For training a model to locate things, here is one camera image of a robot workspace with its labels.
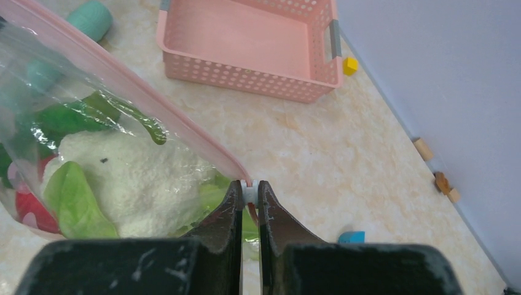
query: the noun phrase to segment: plastic bag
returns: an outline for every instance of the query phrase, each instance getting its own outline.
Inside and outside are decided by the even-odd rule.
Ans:
[[[221,203],[230,178],[250,182],[95,42],[38,3],[5,2],[0,200],[15,219],[67,238],[175,237]],[[62,76],[49,88],[41,64]]]

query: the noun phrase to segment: white plush toy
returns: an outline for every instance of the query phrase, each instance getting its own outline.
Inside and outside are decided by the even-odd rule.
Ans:
[[[216,170],[178,140],[155,144],[130,117],[119,124],[119,131],[67,135],[45,167],[42,192],[57,169],[74,161],[120,237],[165,237],[196,221],[198,188]]]

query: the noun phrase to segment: basket handle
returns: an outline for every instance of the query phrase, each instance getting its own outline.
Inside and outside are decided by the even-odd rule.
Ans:
[[[161,0],[159,10],[168,11],[168,9],[170,9],[170,0]]]
[[[331,35],[331,58],[334,59],[335,57],[342,57],[339,20],[331,20],[329,23],[329,34]]]

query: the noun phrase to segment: beige marble surface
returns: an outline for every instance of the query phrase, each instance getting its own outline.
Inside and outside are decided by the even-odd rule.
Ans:
[[[42,2],[65,16],[80,1]],[[466,294],[504,288],[363,69],[310,105],[169,80],[155,44],[158,1],[102,2],[115,16],[105,48],[229,148],[253,178],[270,181],[282,205],[311,231],[332,242],[344,230],[365,230],[367,242],[432,245],[452,263]],[[0,237],[3,295],[47,240],[3,208]],[[257,263],[245,263],[244,285],[245,294],[260,294]]]

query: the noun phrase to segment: wooden peg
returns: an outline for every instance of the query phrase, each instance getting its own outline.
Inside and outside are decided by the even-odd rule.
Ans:
[[[434,158],[434,153],[431,151],[431,149],[429,148],[429,146],[425,143],[425,141],[423,139],[419,138],[419,139],[413,141],[413,144],[414,144],[416,150],[418,151],[418,153],[420,153],[421,158],[425,162]]]
[[[450,190],[450,192],[449,192],[449,194],[447,196],[449,197],[449,200],[452,203],[456,203],[457,201],[459,201],[461,199],[460,192],[458,192],[457,189]]]

